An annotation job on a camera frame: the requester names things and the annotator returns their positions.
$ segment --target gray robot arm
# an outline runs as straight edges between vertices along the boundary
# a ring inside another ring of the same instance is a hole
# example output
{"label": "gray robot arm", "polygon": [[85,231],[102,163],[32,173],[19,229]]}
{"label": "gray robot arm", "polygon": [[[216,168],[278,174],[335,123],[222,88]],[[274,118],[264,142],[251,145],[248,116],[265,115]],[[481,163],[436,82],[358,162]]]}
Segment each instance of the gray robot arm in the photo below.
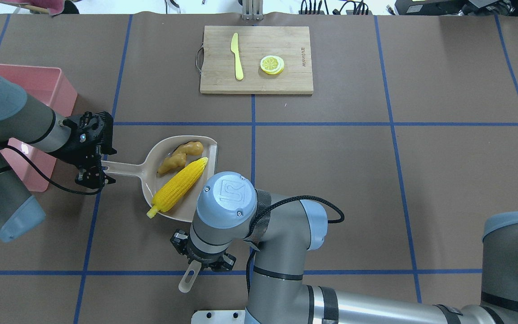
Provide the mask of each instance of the gray robot arm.
{"label": "gray robot arm", "polygon": [[[106,112],[63,117],[0,76],[0,150],[9,138],[76,166],[76,183],[100,189],[115,182],[101,170],[111,147],[113,119]],[[0,154],[0,239],[11,241],[37,226],[45,213]]]}
{"label": "gray robot arm", "polygon": [[257,250],[245,324],[518,324],[518,308],[506,310],[496,299],[485,299],[491,292],[518,303],[518,243],[514,252],[510,243],[518,242],[518,214],[509,216],[509,226],[487,224],[483,301],[458,310],[303,285],[306,253],[323,244],[327,215],[318,203],[299,200],[263,217],[268,206],[284,199],[255,190],[234,172],[216,174],[200,193],[189,234],[177,230],[171,238],[189,262],[212,270],[210,265],[229,256],[235,239]]}

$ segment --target yellow plastic knife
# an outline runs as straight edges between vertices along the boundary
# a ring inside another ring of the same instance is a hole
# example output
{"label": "yellow plastic knife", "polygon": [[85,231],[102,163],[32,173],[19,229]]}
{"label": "yellow plastic knife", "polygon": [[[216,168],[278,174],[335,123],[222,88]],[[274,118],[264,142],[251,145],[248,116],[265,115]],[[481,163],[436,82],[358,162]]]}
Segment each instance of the yellow plastic knife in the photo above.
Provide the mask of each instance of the yellow plastic knife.
{"label": "yellow plastic knife", "polygon": [[243,67],[241,67],[241,58],[239,58],[239,34],[234,33],[231,39],[231,51],[235,54],[235,78],[243,80]]}

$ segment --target white floor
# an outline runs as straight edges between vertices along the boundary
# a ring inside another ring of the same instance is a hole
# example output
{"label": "white floor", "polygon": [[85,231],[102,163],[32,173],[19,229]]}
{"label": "white floor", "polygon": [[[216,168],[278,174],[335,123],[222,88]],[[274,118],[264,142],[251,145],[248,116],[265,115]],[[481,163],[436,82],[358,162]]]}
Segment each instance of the white floor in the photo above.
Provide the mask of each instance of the white floor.
{"label": "white floor", "polygon": [[[237,0],[205,0],[205,4],[202,4],[201,0],[176,0],[176,2],[181,7],[183,14],[241,12],[241,6]],[[265,13],[297,13],[301,7],[301,0],[264,0],[263,2],[263,12]],[[341,8],[343,3],[341,0],[327,0],[329,12],[335,8]],[[368,0],[366,3],[373,14],[389,14],[386,6],[395,7],[395,0]],[[165,13],[165,0],[81,0],[76,2],[76,6],[82,14],[132,14],[143,11]],[[29,10],[0,4],[0,13],[28,14]],[[179,11],[170,4],[169,13],[178,14]]]}

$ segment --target lemon slice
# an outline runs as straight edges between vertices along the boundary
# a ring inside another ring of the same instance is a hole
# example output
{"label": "lemon slice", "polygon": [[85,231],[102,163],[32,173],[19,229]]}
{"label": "lemon slice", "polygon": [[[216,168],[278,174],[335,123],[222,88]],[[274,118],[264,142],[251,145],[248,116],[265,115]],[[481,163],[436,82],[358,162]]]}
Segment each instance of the lemon slice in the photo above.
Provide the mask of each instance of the lemon slice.
{"label": "lemon slice", "polygon": [[266,57],[261,59],[261,70],[267,74],[279,74],[283,72],[285,68],[285,62],[282,58],[277,57],[275,55],[267,55]]}

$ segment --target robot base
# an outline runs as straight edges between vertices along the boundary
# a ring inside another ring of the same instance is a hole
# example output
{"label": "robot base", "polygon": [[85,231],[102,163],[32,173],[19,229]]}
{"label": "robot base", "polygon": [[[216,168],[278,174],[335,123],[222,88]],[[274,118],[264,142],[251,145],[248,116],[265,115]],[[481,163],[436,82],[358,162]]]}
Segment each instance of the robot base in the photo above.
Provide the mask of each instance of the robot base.
{"label": "robot base", "polygon": [[191,324],[243,324],[245,311],[197,311],[191,317]]}

